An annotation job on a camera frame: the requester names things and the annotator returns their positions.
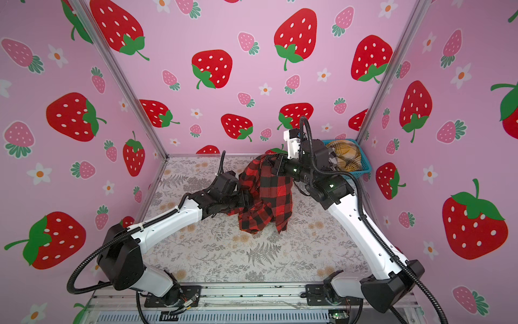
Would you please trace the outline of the red black plaid shirt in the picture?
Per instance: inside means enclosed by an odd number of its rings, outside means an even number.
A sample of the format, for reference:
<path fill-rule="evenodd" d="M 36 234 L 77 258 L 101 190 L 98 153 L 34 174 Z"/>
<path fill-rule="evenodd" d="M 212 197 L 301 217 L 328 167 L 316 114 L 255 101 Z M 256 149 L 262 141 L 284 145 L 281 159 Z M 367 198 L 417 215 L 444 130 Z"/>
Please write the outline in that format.
<path fill-rule="evenodd" d="M 237 215 L 240 230 L 255 234 L 270 223 L 279 233 L 286 231 L 293 213 L 293 180 L 274 175 L 276 155 L 261 155 L 252 160 L 239 175 L 240 186 L 252 195 L 253 204 L 231 210 Z"/>

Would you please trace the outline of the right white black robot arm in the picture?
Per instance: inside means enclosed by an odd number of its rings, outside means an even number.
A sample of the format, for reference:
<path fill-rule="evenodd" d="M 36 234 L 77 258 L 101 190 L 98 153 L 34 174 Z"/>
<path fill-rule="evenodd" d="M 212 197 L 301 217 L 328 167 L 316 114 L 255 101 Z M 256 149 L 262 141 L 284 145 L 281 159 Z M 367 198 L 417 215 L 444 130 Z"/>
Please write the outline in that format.
<path fill-rule="evenodd" d="M 299 139 L 299 132 L 284 133 L 286 152 L 279 155 L 273 173 L 306 185 L 308 194 L 346 230 L 363 254 L 370 275 L 336 271 L 323 282 L 328 303 L 346 297 L 362 298 L 380 313 L 410 293 L 425 270 L 394 247 L 366 214 L 360 189 L 346 177 L 334 175 L 329 153 L 321 140 Z"/>

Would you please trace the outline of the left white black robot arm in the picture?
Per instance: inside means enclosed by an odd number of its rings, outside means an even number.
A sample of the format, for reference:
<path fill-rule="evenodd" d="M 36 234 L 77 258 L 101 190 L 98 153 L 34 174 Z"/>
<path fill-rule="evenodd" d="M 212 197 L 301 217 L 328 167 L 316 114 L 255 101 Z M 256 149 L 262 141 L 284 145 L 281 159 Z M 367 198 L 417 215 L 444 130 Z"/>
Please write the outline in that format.
<path fill-rule="evenodd" d="M 251 192 L 238 184 L 236 174 L 225 172 L 218 175 L 208 188 L 186 193 L 180 204 L 168 212 L 126 228 L 120 224 L 109 228 L 104 244 L 132 230 L 136 232 L 101 252 L 97 264 L 115 290 L 148 292 L 162 303 L 173 305 L 182 298 L 181 285 L 167 271 L 147 265 L 143 255 L 182 228 L 218 213 L 250 207 L 253 202 Z"/>

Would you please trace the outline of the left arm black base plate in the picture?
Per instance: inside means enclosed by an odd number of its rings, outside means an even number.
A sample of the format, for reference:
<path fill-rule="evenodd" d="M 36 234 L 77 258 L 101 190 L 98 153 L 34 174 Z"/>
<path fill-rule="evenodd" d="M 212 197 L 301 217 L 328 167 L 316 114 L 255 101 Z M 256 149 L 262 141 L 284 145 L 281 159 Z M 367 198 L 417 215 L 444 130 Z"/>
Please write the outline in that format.
<path fill-rule="evenodd" d="M 173 308 L 197 307 L 202 292 L 202 286 L 198 285 L 180 285 L 173 287 L 163 297 L 156 297 L 149 294 L 144 302 L 145 308 Z"/>

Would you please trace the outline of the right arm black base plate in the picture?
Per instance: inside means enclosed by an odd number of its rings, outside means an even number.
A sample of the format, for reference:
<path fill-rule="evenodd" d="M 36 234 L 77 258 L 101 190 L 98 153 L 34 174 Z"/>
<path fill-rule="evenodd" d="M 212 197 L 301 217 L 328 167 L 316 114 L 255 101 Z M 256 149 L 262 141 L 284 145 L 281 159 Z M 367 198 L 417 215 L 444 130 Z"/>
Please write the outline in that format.
<path fill-rule="evenodd" d="M 300 297 L 306 299 L 310 306 L 359 306 L 361 298 L 340 297 L 330 286 L 321 284 L 307 284 Z"/>

